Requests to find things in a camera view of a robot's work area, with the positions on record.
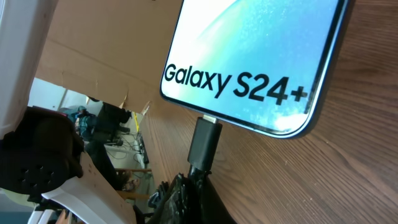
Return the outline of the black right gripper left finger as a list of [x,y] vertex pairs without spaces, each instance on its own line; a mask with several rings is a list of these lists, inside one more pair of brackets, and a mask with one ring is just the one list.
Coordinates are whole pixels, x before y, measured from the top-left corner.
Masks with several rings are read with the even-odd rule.
[[191,222],[193,186],[183,174],[177,174],[156,208],[152,223],[188,224]]

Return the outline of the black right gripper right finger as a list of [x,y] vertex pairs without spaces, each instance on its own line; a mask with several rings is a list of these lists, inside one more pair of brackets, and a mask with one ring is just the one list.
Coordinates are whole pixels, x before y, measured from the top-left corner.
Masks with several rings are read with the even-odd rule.
[[209,172],[195,170],[195,188],[200,204],[201,222],[204,224],[236,224],[208,178],[209,174]]

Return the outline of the blue Galaxy smartphone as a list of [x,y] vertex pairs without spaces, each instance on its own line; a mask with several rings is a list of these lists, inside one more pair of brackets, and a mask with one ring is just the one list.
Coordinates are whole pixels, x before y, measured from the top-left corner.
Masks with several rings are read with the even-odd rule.
[[352,0],[181,3],[161,97],[277,139],[309,133],[326,98]]

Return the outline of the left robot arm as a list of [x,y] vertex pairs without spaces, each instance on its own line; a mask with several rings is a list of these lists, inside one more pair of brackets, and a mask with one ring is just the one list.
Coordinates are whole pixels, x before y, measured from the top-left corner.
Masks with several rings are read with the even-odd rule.
[[94,166],[74,125],[29,106],[55,1],[1,2],[1,188],[56,203],[85,223],[135,223]]

